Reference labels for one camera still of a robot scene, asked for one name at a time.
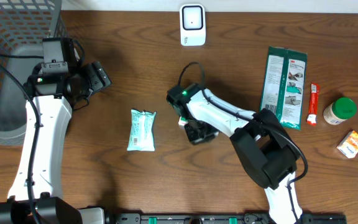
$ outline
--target bottle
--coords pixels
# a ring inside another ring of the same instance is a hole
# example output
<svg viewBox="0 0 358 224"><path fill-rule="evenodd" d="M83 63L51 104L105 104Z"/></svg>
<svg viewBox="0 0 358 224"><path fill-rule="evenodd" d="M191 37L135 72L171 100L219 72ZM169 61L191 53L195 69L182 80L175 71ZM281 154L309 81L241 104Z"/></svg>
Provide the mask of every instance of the bottle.
<svg viewBox="0 0 358 224"><path fill-rule="evenodd" d="M332 125L341 124L356 114L357 106L348 97L342 97L331 103L323 112L324 119Z"/></svg>

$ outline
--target orange box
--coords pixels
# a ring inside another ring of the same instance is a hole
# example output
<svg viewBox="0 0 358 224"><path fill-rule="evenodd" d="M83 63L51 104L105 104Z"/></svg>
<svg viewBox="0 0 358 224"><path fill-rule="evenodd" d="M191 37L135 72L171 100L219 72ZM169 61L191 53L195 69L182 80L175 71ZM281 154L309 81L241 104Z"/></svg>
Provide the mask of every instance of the orange box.
<svg viewBox="0 0 358 224"><path fill-rule="evenodd" d="M346 157L354 158L358 153L358 134L355 131L349 132L336 148Z"/></svg>

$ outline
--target green clip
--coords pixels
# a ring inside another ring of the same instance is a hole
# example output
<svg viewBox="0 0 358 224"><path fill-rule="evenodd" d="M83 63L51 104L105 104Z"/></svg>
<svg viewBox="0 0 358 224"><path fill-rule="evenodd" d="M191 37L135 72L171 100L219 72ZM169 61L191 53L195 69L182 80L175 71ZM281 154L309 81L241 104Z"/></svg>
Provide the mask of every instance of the green clip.
<svg viewBox="0 0 358 224"><path fill-rule="evenodd" d="M229 224L237 224L237 218L229 218Z"/></svg>
<svg viewBox="0 0 358 224"><path fill-rule="evenodd" d="M157 224L157 218L149 218L149 224Z"/></svg>

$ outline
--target wooden table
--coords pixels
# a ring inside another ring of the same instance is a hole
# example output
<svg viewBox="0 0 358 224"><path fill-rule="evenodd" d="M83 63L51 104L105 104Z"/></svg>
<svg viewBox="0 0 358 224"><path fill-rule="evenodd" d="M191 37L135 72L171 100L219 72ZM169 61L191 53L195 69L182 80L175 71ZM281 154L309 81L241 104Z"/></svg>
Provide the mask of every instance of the wooden table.
<svg viewBox="0 0 358 224"><path fill-rule="evenodd" d="M340 126L327 124L323 109L340 96L358 106L358 15L207 13L202 47L180 45L176 12L62 12L67 30L99 60L112 86L91 98L69 125L63 156L65 200L74 207L103 205L144 213L236 213L268 210L263 189L244 172L223 134L192 146L165 101L190 61L206 69L207 87L247 110L260 104L269 45L308 53L302 130L288 129L310 170L296 183L298 201L314 213L344 213L358 223L358 155L347 159L336 146L358 111ZM198 82L191 68L184 83ZM310 83L321 85L318 124L306 124ZM131 109L156 111L155 152L127 152ZM21 147L0 146L0 202L17 172ZM303 170L301 161L298 173Z"/></svg>

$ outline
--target gray plastic basket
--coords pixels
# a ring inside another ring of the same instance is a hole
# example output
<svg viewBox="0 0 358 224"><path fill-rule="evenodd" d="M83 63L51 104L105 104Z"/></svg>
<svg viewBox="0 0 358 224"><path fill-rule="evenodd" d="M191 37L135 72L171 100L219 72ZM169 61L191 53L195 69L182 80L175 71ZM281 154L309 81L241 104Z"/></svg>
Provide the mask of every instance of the gray plastic basket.
<svg viewBox="0 0 358 224"><path fill-rule="evenodd" d="M0 54L42 56L43 38L67 36L61 8L61 0L0 0ZM41 61L0 57L21 83ZM0 71L0 144L23 144L25 124L23 93Z"/></svg>

